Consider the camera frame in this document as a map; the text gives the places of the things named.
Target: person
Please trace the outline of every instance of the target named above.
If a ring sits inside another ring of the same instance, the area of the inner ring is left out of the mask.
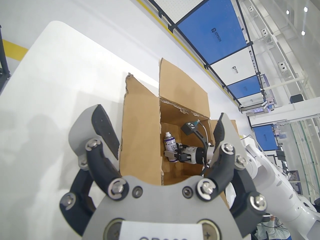
[[[288,239],[290,237],[290,233],[277,217],[271,216],[270,221],[261,222],[257,225],[257,232],[255,233],[255,236],[258,240]]]

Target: white cable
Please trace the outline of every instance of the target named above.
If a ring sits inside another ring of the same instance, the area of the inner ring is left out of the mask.
[[[204,127],[204,125],[203,125],[200,121],[199,121],[198,123],[199,123],[200,125],[202,125],[202,127],[204,128],[204,130],[205,130],[205,135],[206,135],[206,137],[207,137],[207,143],[209,144],[207,129]]]

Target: blue panel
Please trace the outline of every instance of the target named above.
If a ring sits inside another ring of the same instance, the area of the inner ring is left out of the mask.
[[[272,126],[270,124],[253,127],[253,131],[259,145],[264,151],[278,149],[275,136],[272,131]]]
[[[230,0],[209,0],[177,27],[209,64],[247,44]]]
[[[228,85],[228,88],[237,99],[261,92],[258,77],[256,75],[230,84]]]

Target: floor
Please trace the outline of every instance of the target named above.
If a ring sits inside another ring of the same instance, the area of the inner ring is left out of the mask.
[[[239,133],[251,132],[247,118],[135,0],[5,0],[0,4],[3,39],[30,48],[44,28],[59,20],[159,80],[164,57],[195,80],[209,96],[211,118],[225,112]],[[19,62],[8,64],[13,71]]]

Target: metal plate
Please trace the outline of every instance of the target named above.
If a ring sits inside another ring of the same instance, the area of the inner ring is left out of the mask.
[[[155,186],[144,183],[132,176],[123,177],[129,184],[129,193],[122,201],[113,201],[104,197],[97,207],[83,235],[83,240],[102,239],[105,227],[116,218],[127,221],[149,223],[198,223],[205,219],[215,223],[222,239],[242,240],[238,227],[223,202],[218,196],[210,202],[200,200],[196,193],[186,199],[183,194],[185,186],[196,189],[201,176],[169,186]],[[143,194],[135,199],[132,189],[140,186]]]

